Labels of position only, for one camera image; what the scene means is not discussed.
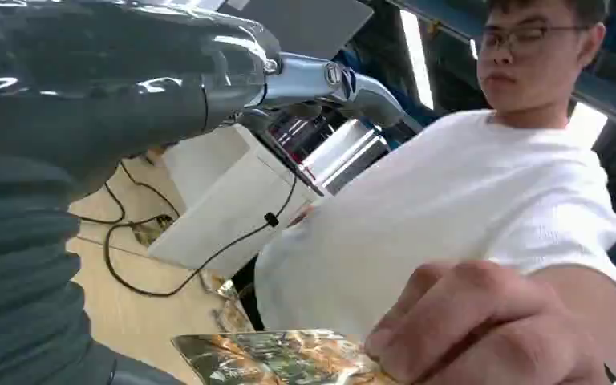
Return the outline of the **person's left hand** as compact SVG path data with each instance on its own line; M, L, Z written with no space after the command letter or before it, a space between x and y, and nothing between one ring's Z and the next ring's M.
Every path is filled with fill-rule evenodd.
M547 285L487 262L426 264L368 336L402 384L606 384L590 334Z

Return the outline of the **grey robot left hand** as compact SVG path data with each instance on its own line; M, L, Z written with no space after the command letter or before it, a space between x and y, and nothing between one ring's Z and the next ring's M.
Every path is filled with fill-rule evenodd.
M190 4L0 1L0 199L67 207L120 159L249 110L326 105L390 127L379 81Z

